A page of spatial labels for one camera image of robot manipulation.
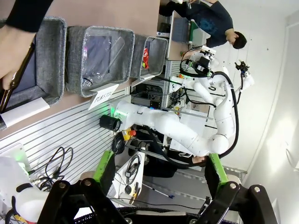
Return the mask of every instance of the desk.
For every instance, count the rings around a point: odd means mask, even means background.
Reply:
[[[14,1],[1,1],[0,19],[7,18]],[[137,34],[156,36],[160,0],[55,0],[47,15],[60,16],[68,26],[111,26],[128,28]],[[131,85],[134,79],[118,89]],[[0,139],[53,114],[89,101],[77,94],[64,92],[62,100],[39,114],[0,132]]]
[[[131,159],[129,159],[125,165],[123,165],[115,174],[114,176],[114,180],[112,181],[113,185],[114,185],[114,189],[115,189],[115,195],[111,195],[114,198],[128,198],[127,200],[123,200],[126,203],[129,203],[131,197],[133,197],[134,194],[134,190],[135,190],[135,184],[138,183],[138,188],[140,188],[139,193],[142,190],[142,177],[143,177],[143,167],[144,167],[144,158],[145,158],[145,154],[141,153],[141,152],[137,152],[136,154],[140,155],[141,157],[141,161],[140,161],[140,166],[138,169],[138,173],[136,175],[136,178],[134,179],[133,183],[130,184],[130,187],[132,189],[131,193],[129,195],[126,194],[125,192],[125,187],[126,187],[126,177],[125,177],[125,172],[128,169],[128,165],[131,161]]]
[[[171,17],[171,29],[170,29],[170,37],[169,37],[169,43],[168,43],[168,49],[166,53],[166,58],[170,61],[180,61],[182,60],[181,51],[185,52],[189,48],[188,43],[179,43],[172,41],[172,32],[173,32],[173,21],[174,18],[181,18],[181,16],[176,12],[173,11],[172,17]]]

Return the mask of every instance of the plastic bag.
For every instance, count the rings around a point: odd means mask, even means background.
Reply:
[[[143,52],[142,68],[143,69],[149,68],[149,50],[148,50],[148,48],[145,48],[144,52]]]
[[[88,36],[83,48],[83,87],[100,83],[125,45],[122,37]]]

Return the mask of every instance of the black cylinder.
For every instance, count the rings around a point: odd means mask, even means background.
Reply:
[[[103,115],[100,118],[100,127],[117,132],[121,127],[121,120],[108,115]]]

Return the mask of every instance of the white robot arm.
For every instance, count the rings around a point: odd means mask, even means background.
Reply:
[[[204,55],[205,59],[211,59],[211,53],[209,56]],[[176,140],[185,148],[188,149],[190,154],[196,156],[205,156],[209,153],[222,154],[227,151],[229,147],[228,139],[234,135],[236,127],[235,121],[232,116],[232,108],[234,104],[232,83],[228,78],[228,70],[222,67],[221,70],[210,70],[209,73],[214,74],[213,77],[195,78],[194,80],[182,79],[178,77],[172,77],[171,80],[178,84],[171,84],[174,89],[185,87],[188,89],[194,89],[205,102],[216,106],[214,111],[214,119],[218,129],[217,134],[213,135],[209,139],[202,138],[191,128],[185,124],[180,123],[179,117],[171,112],[152,110],[144,106],[137,106],[125,101],[121,101],[114,113],[114,116],[120,118],[122,121],[121,130],[126,130],[133,124],[146,125],[154,130]],[[244,80],[243,88],[248,88],[252,85],[253,78],[250,73],[247,72],[247,77]],[[213,98],[207,90],[208,87],[213,85],[219,85],[224,88],[226,97]]]
[[[42,212],[48,192],[31,184],[28,175],[10,157],[0,157],[0,198],[27,221],[36,223]]]

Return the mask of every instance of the gray fabric bin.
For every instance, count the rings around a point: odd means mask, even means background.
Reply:
[[[33,64],[27,66],[27,74],[22,77],[19,85],[32,87],[13,92],[6,112],[40,97],[50,106],[59,102],[64,93],[66,30],[64,19],[52,16],[44,18],[35,36],[36,50],[34,58],[30,60]],[[0,130],[5,128],[5,123],[1,120]]]
[[[142,69],[143,53],[145,47],[149,48],[149,68]],[[151,74],[160,75],[163,70],[167,50],[167,40],[159,37],[136,35],[135,47],[130,77]]]
[[[93,82],[92,86],[86,87],[82,83],[86,77],[87,60],[98,60],[98,56],[89,54],[88,42],[92,38],[110,38],[111,42],[122,39],[124,42],[121,51],[114,50],[111,47],[109,53],[107,51],[98,50],[98,54],[105,54],[107,57],[104,63],[110,63],[109,71],[103,75],[97,82]],[[66,66],[66,88],[67,91],[78,93],[83,97],[90,97],[97,92],[92,92],[95,88],[102,87],[108,83],[121,84],[129,79],[131,71],[131,63],[133,57],[135,34],[132,30],[112,27],[81,27],[74,26],[68,28],[68,47],[67,47],[67,66]]]

